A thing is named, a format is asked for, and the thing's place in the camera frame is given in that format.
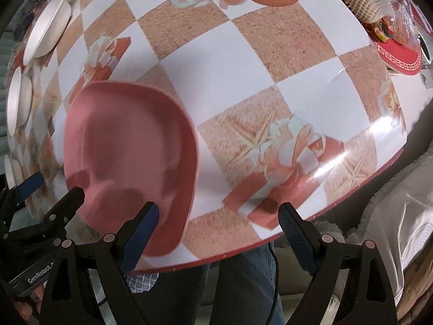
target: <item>table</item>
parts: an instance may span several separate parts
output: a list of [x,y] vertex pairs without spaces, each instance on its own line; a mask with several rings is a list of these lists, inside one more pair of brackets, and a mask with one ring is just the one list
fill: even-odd
[[[273,240],[279,202],[305,219],[319,216],[406,142],[385,64],[341,0],[69,1],[58,45],[26,70],[30,118],[8,136],[24,177],[45,178],[27,202],[33,216],[68,190],[64,121],[90,81],[155,86],[196,126],[198,182],[184,236],[166,255],[145,251],[133,273],[199,265]],[[68,236],[99,239],[91,225],[78,214]]]

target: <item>checkered cloth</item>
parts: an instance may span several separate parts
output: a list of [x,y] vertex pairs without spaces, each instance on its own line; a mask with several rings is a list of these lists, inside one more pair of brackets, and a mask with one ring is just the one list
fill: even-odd
[[126,283],[132,293],[147,292],[155,285],[158,275],[158,273],[154,273],[149,275],[127,276]]
[[[302,218],[318,216],[406,142],[385,64],[341,0],[282,7],[263,0],[68,1],[72,17],[61,40],[25,70],[32,109],[27,124],[9,134],[10,150],[25,178],[44,175],[46,187],[27,203],[42,218],[68,191],[64,122],[85,84],[136,82],[175,97],[197,133],[195,199],[189,220],[178,222],[186,226],[181,240],[169,241],[175,249],[144,255],[140,273],[203,264],[275,237],[279,199]],[[100,238],[86,221],[72,222],[75,239]]]

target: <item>red tray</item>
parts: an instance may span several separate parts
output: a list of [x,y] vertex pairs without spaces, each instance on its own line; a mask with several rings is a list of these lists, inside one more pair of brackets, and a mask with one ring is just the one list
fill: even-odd
[[379,51],[380,57],[389,67],[410,76],[419,73],[421,70],[421,53],[416,53],[392,39],[388,40],[386,43],[376,41],[375,38],[372,38],[372,40]]

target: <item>person's leg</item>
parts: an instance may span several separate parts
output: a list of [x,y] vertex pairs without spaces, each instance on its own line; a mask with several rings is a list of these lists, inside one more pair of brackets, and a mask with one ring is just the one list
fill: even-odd
[[[209,325],[265,325],[274,277],[275,261],[267,244],[221,261]],[[271,325],[284,324],[278,297]]]
[[209,264],[160,273],[148,292],[134,294],[152,325],[194,325]]

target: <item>metal screw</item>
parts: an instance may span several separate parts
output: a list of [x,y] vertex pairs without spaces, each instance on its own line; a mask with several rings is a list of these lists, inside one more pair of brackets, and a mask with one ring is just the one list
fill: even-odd
[[61,244],[61,246],[63,248],[69,248],[72,245],[72,241],[71,240],[64,240],[63,243]]
[[322,236],[322,241],[325,243],[332,243],[333,240],[334,240],[334,237],[332,237],[330,234],[324,234]]
[[366,240],[365,241],[365,246],[369,249],[374,249],[376,247],[376,243],[374,243],[371,240]]
[[114,241],[114,235],[112,233],[106,234],[104,236],[104,242],[110,243]]

